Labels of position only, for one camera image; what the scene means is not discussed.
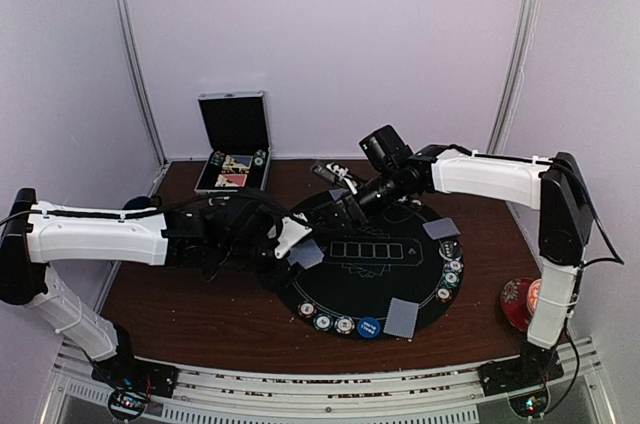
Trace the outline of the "grey playing card deck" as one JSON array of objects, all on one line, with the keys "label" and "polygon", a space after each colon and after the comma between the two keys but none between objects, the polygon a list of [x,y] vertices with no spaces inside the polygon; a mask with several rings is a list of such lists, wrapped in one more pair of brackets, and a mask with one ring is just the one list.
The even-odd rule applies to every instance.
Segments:
[{"label": "grey playing card deck", "polygon": [[324,252],[314,239],[308,239],[293,246],[287,261],[293,266],[300,265],[303,269],[310,269],[324,260]]}]

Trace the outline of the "brown 100 chip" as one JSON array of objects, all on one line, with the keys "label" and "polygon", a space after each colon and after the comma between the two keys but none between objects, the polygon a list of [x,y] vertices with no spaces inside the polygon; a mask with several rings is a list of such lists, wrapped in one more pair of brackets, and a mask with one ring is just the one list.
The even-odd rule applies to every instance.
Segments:
[{"label": "brown 100 chip", "polygon": [[298,315],[303,319],[311,319],[317,314],[317,307],[311,302],[302,302],[298,305]]},{"label": "brown 100 chip", "polygon": [[453,299],[452,291],[446,287],[440,287],[436,290],[435,298],[440,303],[448,303]]}]

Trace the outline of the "green blue 50 chip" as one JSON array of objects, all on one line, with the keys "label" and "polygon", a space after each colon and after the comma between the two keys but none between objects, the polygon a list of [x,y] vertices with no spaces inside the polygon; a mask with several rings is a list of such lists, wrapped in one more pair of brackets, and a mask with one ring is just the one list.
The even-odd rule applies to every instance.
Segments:
[{"label": "green blue 50 chip", "polygon": [[321,332],[328,332],[334,326],[334,319],[327,314],[317,314],[313,319],[313,327]]},{"label": "green blue 50 chip", "polygon": [[447,271],[442,276],[442,285],[448,289],[454,289],[458,287],[460,281],[460,275],[454,271]]}]

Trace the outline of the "blue white 10 chip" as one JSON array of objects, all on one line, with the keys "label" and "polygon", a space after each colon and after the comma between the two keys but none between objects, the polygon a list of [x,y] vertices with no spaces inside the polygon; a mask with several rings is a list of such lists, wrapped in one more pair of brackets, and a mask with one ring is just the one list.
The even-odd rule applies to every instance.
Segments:
[{"label": "blue white 10 chip", "polygon": [[334,330],[340,335],[350,335],[356,328],[355,321],[350,316],[339,316],[334,321]]},{"label": "blue white 10 chip", "polygon": [[459,260],[450,260],[446,262],[445,269],[447,272],[461,273],[464,269],[464,265]]}]

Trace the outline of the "black white dealer button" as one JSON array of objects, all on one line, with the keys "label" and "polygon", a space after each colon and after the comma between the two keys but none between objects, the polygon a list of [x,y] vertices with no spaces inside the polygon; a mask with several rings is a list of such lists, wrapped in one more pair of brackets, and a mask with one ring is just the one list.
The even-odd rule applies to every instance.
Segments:
[{"label": "black white dealer button", "polygon": [[458,241],[447,240],[440,243],[439,253],[446,261],[459,260],[462,257],[462,248]]}]

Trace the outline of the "blue small blind button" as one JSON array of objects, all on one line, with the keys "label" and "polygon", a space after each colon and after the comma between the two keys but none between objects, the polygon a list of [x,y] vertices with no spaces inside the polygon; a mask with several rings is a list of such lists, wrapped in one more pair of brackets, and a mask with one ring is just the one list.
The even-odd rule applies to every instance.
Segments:
[{"label": "blue small blind button", "polygon": [[376,339],[382,330],[379,320],[373,317],[364,317],[358,320],[356,330],[358,335],[363,339]]}]

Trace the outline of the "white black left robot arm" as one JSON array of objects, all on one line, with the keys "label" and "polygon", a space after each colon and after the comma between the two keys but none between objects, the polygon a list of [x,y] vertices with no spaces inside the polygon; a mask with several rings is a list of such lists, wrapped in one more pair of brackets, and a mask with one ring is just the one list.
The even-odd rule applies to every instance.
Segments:
[{"label": "white black left robot arm", "polygon": [[1,300],[34,309],[58,334],[123,388],[144,368],[127,348],[126,332],[90,310],[52,268],[54,261],[122,261],[152,267],[196,267],[213,278],[233,258],[270,271],[310,235],[306,218],[261,191],[197,196],[139,210],[72,208],[21,189],[1,222]]}]

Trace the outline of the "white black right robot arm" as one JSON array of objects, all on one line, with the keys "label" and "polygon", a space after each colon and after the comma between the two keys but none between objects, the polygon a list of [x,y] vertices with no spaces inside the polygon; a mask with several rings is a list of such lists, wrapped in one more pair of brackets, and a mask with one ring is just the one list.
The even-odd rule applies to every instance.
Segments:
[{"label": "white black right robot arm", "polygon": [[483,154],[457,144],[429,144],[411,151],[386,125],[360,143],[378,177],[360,182],[347,168],[318,161],[313,171],[347,188],[339,200],[346,221],[366,222],[392,202],[413,194],[464,194],[503,201],[537,213],[537,228],[525,232],[537,253],[541,287],[527,330],[534,346],[513,363],[519,384],[535,384],[551,368],[545,349],[554,347],[579,292],[595,211],[576,157],[511,157]]}]

